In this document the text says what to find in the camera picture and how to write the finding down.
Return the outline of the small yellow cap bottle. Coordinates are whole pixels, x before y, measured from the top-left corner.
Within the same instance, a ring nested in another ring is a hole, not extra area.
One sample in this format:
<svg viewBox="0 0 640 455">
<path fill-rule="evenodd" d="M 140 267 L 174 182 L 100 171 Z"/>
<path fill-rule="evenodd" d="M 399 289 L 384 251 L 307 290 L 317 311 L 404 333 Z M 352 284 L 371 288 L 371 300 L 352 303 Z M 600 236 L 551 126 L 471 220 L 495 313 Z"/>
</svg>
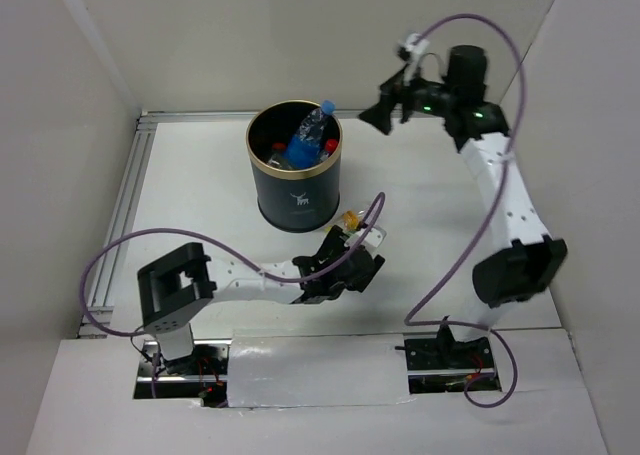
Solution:
<svg viewBox="0 0 640 455">
<path fill-rule="evenodd" d="M 370 206 L 347 210 L 337 218 L 336 224 L 345 233 L 355 233 L 366 224 L 370 212 Z"/>
</svg>

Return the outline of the red label water bottle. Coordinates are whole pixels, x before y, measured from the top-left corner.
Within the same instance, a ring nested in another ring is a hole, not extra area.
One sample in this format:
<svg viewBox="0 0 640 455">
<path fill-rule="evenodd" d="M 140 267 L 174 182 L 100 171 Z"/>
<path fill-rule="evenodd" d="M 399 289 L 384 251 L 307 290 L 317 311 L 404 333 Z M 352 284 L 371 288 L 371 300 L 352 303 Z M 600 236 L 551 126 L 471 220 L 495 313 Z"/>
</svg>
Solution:
<svg viewBox="0 0 640 455">
<path fill-rule="evenodd" d="M 318 163 L 322 164 L 327 161 L 339 148 L 339 140 L 338 139 L 328 139 L 321 151 L 318 154 Z"/>
</svg>

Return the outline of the blue label water bottle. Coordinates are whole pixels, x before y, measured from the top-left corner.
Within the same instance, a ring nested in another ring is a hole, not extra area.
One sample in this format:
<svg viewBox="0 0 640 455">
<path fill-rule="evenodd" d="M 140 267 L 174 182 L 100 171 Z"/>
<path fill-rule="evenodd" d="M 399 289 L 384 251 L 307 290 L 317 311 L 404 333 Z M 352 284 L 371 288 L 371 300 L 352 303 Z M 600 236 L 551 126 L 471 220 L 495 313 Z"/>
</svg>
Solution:
<svg viewBox="0 0 640 455">
<path fill-rule="evenodd" d="M 324 130 L 334 111 L 333 102 L 323 101 L 303 119 L 292 136 L 284 154 L 298 170 L 307 169 L 316 164 L 322 148 Z"/>
</svg>

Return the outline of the clear plastic jar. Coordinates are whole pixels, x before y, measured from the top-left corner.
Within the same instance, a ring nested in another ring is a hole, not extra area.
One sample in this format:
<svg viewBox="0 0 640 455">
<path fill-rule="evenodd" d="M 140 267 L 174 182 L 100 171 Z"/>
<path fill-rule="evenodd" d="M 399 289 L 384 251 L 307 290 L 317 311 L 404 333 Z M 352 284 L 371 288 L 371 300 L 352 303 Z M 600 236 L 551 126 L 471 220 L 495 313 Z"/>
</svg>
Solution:
<svg viewBox="0 0 640 455">
<path fill-rule="evenodd" d="M 280 151 L 273 150 L 267 160 L 267 164 L 275 169 L 284 171 L 296 171 L 297 167 L 287 159 L 285 154 Z"/>
</svg>

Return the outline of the green bottle with cap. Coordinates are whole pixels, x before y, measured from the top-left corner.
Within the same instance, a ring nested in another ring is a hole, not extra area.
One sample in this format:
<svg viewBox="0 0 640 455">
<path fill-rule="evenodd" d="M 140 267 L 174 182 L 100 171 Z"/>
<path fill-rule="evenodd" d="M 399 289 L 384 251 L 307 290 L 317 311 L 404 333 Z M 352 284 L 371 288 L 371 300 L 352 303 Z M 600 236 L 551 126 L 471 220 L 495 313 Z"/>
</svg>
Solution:
<svg viewBox="0 0 640 455">
<path fill-rule="evenodd" d="M 363 235 L 365 229 L 361 228 L 357 231 L 345 232 L 343 239 L 346 246 L 353 246 Z"/>
</svg>

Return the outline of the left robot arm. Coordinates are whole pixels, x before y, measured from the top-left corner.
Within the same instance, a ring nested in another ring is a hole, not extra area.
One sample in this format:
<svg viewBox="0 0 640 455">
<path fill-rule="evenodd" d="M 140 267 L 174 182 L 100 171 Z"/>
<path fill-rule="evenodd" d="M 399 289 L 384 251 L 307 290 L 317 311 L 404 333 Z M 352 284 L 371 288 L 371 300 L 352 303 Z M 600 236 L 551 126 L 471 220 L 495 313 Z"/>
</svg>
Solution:
<svg viewBox="0 0 640 455">
<path fill-rule="evenodd" d="M 263 264 L 213 260 L 200 243 L 187 243 L 137 273 L 144 331 L 159 345 L 163 364 L 176 374 L 196 365 L 191 320 L 212 303 L 268 301 L 316 305 L 345 292 L 362 293 L 385 259 L 376 253 L 386 237 L 363 225 L 354 234 L 334 226 L 312 256 Z"/>
</svg>

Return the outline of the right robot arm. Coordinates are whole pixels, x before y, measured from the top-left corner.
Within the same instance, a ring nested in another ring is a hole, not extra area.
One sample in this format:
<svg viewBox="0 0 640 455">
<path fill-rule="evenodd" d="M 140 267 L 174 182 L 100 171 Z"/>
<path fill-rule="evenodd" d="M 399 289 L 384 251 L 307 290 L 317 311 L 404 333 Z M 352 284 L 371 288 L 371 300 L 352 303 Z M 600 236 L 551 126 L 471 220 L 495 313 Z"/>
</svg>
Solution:
<svg viewBox="0 0 640 455">
<path fill-rule="evenodd" d="M 397 49 L 403 68 L 380 85 L 377 104 L 360 120 L 383 134 L 391 114 L 402 122 L 421 112 L 439 117 L 477 183 L 487 219 L 482 233 L 494 251 L 472 270 L 473 293 L 453 316 L 440 323 L 434 355 L 448 367 L 460 366 L 487 329 L 506 313 L 545 292 L 567 257 L 564 240 L 551 236 L 534 209 L 512 151 L 513 138 L 502 109 L 485 98 L 488 59 L 473 45 L 448 53 L 440 81 L 421 76 L 427 41 L 410 37 Z"/>
</svg>

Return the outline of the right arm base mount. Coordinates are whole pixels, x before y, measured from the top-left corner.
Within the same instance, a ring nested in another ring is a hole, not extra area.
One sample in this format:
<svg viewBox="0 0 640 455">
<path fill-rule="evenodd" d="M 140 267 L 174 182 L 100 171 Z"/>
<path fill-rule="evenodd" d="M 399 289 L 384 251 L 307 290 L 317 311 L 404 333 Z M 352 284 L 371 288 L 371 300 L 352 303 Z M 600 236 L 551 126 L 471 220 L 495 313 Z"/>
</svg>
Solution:
<svg viewBox="0 0 640 455">
<path fill-rule="evenodd" d="M 436 334 L 405 337 L 394 347 L 404 355 L 410 394 L 500 391 L 501 383 L 486 336 L 455 341 L 448 327 Z"/>
</svg>

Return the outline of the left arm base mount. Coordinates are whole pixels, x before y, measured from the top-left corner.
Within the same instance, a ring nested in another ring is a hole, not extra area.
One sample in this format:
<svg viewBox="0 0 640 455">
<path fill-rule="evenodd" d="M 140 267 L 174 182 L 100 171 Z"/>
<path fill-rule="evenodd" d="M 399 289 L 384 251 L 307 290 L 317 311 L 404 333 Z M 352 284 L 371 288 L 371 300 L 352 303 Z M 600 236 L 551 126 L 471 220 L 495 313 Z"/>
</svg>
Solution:
<svg viewBox="0 0 640 455">
<path fill-rule="evenodd" d="M 189 399 L 207 408 L 228 406 L 230 339 L 196 340 L 194 353 L 183 362 L 166 361 L 155 341 L 131 344 L 139 355 L 135 400 Z"/>
</svg>

